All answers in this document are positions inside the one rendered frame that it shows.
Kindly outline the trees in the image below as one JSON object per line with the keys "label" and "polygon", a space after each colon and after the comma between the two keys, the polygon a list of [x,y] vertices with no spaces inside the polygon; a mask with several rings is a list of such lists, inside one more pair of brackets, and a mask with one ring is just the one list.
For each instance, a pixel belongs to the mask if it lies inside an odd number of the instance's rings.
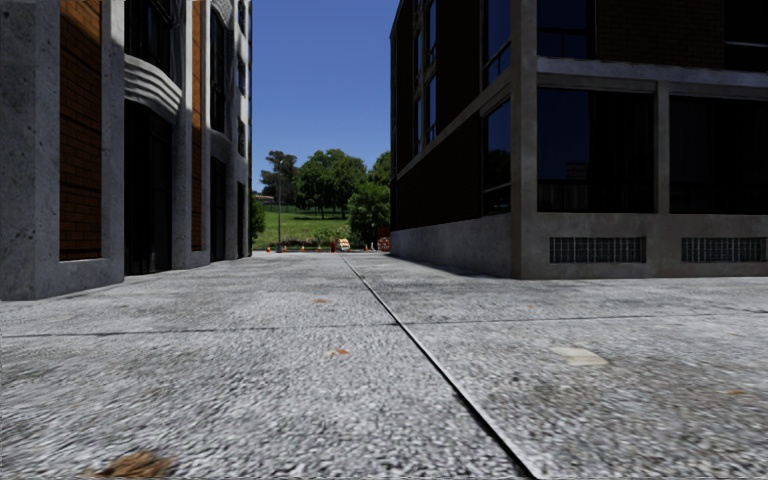
{"label": "trees", "polygon": [[282,167],[282,242],[284,248],[323,247],[339,238],[354,248],[378,249],[390,238],[390,153],[379,155],[371,168],[340,149],[318,150],[299,165],[281,151],[266,157],[260,172],[263,189],[254,193],[263,204],[266,229],[253,243],[257,248],[278,242],[278,162]]}

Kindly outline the dark brick and concrete building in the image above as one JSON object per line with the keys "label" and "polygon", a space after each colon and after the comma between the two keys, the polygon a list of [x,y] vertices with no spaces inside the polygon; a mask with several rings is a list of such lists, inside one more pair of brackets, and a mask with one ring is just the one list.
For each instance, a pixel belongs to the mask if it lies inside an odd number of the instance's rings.
{"label": "dark brick and concrete building", "polygon": [[768,0],[400,0],[391,250],[768,276]]}

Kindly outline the grey concrete and brick building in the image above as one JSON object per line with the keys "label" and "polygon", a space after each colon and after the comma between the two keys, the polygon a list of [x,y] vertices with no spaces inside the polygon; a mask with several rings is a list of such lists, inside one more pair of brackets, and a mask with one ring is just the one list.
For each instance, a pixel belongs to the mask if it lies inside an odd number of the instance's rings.
{"label": "grey concrete and brick building", "polygon": [[251,0],[0,0],[0,300],[251,251]]}

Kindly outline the grey street lamp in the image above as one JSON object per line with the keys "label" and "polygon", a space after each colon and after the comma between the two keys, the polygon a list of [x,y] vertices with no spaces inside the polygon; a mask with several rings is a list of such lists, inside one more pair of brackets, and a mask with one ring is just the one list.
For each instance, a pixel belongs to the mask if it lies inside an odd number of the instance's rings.
{"label": "grey street lamp", "polygon": [[282,167],[283,167],[284,160],[285,160],[284,158],[279,160],[279,162],[278,162],[278,172],[277,172],[277,176],[278,176],[278,188],[277,188],[277,193],[278,193],[278,197],[277,197],[278,198],[278,242],[277,242],[277,248],[276,248],[276,252],[277,253],[283,253],[283,251],[284,251],[284,246],[283,246],[283,242],[282,242],[282,170],[283,170]]}

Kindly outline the tree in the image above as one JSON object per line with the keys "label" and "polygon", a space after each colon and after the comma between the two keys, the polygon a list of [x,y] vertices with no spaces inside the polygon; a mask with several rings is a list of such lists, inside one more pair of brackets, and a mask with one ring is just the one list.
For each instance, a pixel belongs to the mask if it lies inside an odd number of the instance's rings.
{"label": "tree", "polygon": [[250,240],[254,243],[265,229],[266,216],[262,202],[253,195],[250,203]]}

